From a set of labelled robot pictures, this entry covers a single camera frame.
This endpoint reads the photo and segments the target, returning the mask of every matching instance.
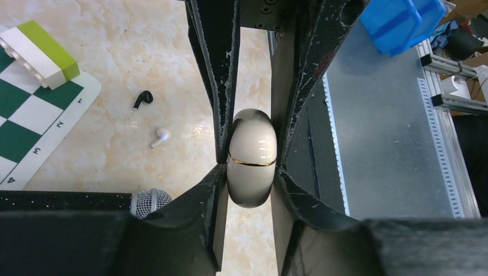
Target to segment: chess board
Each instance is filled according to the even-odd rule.
[[[0,51],[0,190],[22,190],[101,91],[85,72],[55,90]]]

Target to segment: black earbud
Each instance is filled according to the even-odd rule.
[[[134,104],[134,110],[137,110],[139,108],[139,105],[142,101],[144,101],[147,104],[150,104],[153,102],[153,100],[154,100],[154,98],[153,98],[153,95],[151,94],[151,92],[149,92],[147,90],[142,91],[139,94],[139,96],[136,100],[136,103]]]

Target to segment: green lego brick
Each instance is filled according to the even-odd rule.
[[[79,75],[76,60],[36,21],[30,20],[17,28],[61,68],[66,81]]]

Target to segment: marble floor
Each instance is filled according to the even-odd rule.
[[[34,19],[64,46],[102,92],[26,190],[133,192],[155,187],[178,197],[214,166],[211,108],[177,0],[4,0],[0,24]],[[236,111],[270,111],[266,33],[241,30]],[[154,102],[132,111],[150,90]],[[159,127],[171,138],[157,149]],[[269,200],[228,205],[221,275],[276,275]]]

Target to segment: blue plastic bin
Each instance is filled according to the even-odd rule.
[[[428,39],[445,12],[440,0],[371,0],[360,20],[380,54],[393,57]]]

